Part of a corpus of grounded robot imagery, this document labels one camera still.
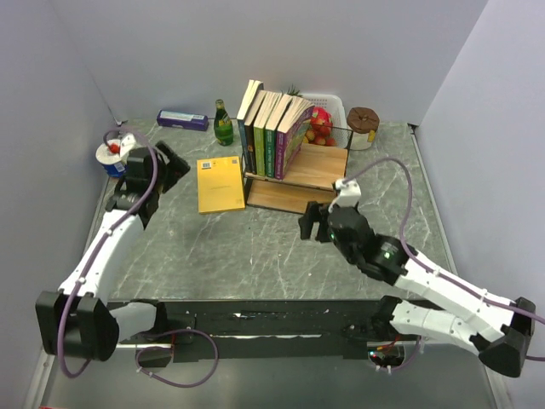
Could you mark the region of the purple 117-storey treehouse book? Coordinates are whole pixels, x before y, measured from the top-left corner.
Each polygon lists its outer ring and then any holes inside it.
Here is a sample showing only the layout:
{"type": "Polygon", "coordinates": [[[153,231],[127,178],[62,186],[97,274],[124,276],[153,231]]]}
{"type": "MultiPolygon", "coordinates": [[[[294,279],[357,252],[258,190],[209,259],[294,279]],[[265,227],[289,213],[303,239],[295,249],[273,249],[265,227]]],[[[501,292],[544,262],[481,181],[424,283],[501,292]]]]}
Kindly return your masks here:
{"type": "Polygon", "coordinates": [[[276,132],[274,177],[283,180],[294,156],[299,152],[313,114],[314,104],[293,96],[276,132]]]}

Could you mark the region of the green 104-storey treehouse book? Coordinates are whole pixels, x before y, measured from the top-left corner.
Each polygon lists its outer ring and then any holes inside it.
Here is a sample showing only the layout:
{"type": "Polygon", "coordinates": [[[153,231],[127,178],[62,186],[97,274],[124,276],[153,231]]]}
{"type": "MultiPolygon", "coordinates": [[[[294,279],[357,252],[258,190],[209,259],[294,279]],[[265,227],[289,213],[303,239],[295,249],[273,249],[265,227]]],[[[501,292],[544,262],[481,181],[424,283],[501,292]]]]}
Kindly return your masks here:
{"type": "Polygon", "coordinates": [[[265,174],[275,175],[276,131],[292,100],[291,95],[282,94],[265,125],[265,174]]]}

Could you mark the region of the green 65-storey treehouse book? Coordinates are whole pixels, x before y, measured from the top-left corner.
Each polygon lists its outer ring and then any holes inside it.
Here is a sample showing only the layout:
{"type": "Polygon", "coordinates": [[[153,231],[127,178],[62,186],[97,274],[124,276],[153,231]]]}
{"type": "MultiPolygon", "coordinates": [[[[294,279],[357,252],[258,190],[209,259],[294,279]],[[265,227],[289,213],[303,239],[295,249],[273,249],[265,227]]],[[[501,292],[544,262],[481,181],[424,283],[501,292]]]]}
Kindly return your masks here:
{"type": "Polygon", "coordinates": [[[254,121],[255,174],[265,176],[265,128],[282,97],[281,92],[265,91],[260,109],[254,121]]]}

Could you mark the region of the dark blue paperback book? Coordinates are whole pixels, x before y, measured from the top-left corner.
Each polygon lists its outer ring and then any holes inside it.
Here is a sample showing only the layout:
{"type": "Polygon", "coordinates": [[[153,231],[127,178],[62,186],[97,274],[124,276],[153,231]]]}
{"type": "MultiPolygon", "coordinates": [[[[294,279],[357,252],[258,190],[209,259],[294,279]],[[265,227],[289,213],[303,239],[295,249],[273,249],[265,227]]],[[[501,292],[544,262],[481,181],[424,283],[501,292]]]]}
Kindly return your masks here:
{"type": "Polygon", "coordinates": [[[264,85],[262,81],[251,79],[248,82],[237,114],[238,131],[243,149],[243,157],[246,163],[246,170],[250,173],[255,172],[255,154],[253,131],[250,129],[250,112],[257,95],[263,88],[264,85]]]}

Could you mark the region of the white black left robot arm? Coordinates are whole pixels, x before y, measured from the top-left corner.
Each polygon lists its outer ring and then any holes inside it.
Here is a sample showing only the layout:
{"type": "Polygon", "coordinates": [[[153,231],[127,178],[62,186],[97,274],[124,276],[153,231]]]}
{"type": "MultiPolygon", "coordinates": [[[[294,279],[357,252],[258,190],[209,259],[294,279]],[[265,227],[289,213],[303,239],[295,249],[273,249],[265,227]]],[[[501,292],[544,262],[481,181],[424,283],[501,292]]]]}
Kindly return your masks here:
{"type": "Polygon", "coordinates": [[[165,306],[135,299],[107,307],[113,279],[133,243],[168,192],[191,169],[165,142],[152,150],[130,151],[127,170],[106,202],[98,233],[82,260],[57,291],[36,301],[37,322],[46,353],[86,360],[108,360],[117,344],[137,334],[157,343],[167,336],[165,306]]]}

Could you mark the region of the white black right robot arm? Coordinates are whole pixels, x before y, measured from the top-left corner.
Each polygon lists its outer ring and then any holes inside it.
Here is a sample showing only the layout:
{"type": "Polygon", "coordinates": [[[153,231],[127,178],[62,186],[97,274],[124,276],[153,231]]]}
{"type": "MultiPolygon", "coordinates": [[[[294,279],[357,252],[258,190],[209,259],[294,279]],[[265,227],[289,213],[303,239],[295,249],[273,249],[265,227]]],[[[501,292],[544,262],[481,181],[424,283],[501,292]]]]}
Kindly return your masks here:
{"type": "Polygon", "coordinates": [[[298,225],[302,239],[310,239],[316,228],[317,241],[332,243],[363,274],[433,304],[424,308],[383,297],[383,309],[372,319],[379,338],[388,340],[397,333],[432,338],[475,354],[503,376],[520,376],[534,332],[535,303],[471,285],[420,251],[404,248],[399,239],[375,233],[353,207],[310,202],[298,225]]]}

